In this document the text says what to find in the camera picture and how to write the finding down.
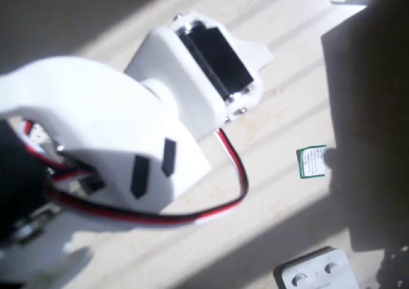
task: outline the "white floor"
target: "white floor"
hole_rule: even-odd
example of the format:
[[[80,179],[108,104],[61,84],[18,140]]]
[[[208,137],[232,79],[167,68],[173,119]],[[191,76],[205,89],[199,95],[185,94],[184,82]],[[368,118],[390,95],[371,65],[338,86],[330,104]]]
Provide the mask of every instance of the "white floor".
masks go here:
[[[124,69],[149,28],[197,10],[239,38],[266,42],[275,61],[261,73],[263,102],[226,128],[251,182],[243,205],[202,227],[78,232],[75,247],[89,246],[95,256],[67,288],[276,288],[278,264],[323,246],[343,249],[361,288],[377,288],[383,249],[353,247],[330,190],[331,170],[301,180],[295,153],[336,146],[320,37],[360,9],[330,0],[153,0],[79,49]],[[202,147],[213,172],[170,210],[195,210],[235,191],[235,174],[216,140]]]

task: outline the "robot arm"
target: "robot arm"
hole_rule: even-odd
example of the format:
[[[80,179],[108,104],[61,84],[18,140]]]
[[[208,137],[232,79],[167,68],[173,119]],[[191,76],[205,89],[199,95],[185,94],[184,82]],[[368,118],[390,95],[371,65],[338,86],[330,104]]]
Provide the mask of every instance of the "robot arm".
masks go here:
[[[81,205],[61,189],[48,189],[54,201],[93,216],[111,210],[115,220],[191,223],[225,211],[247,191],[240,159],[219,130],[239,169],[242,195],[197,214],[157,215],[210,171],[197,141],[260,101],[264,85],[257,69],[271,58],[265,45],[238,41],[222,24],[192,12],[152,30],[125,74],[65,57],[2,76],[0,117],[39,123],[58,153],[87,165],[83,175],[95,170],[115,193]],[[20,138],[41,155],[41,147]],[[65,176],[56,173],[54,184]]]

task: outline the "power socket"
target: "power socket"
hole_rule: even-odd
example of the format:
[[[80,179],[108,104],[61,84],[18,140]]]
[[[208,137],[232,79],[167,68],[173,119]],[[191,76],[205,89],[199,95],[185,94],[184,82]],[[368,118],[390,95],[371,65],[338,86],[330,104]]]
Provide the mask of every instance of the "power socket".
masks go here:
[[[340,249],[326,249],[291,262],[281,273],[285,289],[359,289],[350,263]]]

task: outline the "screw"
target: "screw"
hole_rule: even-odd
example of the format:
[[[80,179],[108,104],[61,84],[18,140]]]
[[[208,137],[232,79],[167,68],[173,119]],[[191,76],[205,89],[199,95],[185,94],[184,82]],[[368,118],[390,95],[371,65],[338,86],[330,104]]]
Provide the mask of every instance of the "screw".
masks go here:
[[[181,19],[182,16],[183,16],[183,14],[182,14],[182,13],[179,13],[179,14],[177,14],[177,15],[175,15],[175,16],[173,17],[173,20],[175,21],[175,20]]]
[[[239,110],[237,110],[234,115],[241,115],[247,112],[247,108],[240,108]]]

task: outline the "red and black wire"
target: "red and black wire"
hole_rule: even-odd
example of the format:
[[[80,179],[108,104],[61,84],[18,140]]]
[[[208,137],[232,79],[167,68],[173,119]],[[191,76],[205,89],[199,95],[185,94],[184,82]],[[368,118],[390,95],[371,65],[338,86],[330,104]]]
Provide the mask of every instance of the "red and black wire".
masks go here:
[[[24,132],[27,130],[31,130],[31,128],[24,128]],[[200,223],[201,221],[211,219],[236,207],[238,204],[240,204],[244,197],[246,197],[249,191],[249,181],[244,165],[227,135],[222,129],[218,129],[215,132],[215,135],[220,141],[223,149],[226,151],[230,161],[236,168],[240,181],[240,195],[225,204],[189,214],[153,214],[149,212],[95,203],[85,198],[79,198],[66,191],[59,190],[54,186],[54,184],[64,181],[67,178],[75,178],[81,175],[88,175],[90,173],[89,169],[81,168],[65,169],[64,171],[56,170],[51,177],[52,184],[47,184],[44,187],[45,195],[52,201],[55,201],[57,204],[71,208],[82,214],[114,221],[159,226],[177,226],[183,224]]]

